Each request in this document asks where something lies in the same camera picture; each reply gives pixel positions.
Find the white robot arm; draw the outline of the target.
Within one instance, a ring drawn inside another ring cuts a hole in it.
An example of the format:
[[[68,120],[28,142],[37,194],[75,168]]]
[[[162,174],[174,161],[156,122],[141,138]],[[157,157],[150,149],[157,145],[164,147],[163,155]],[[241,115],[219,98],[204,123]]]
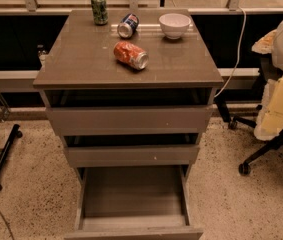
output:
[[[273,66],[283,71],[283,21],[275,30],[259,39],[252,46],[252,51],[270,54]],[[261,105],[254,135],[259,140],[272,140],[283,130],[283,75],[278,80],[267,81]]]

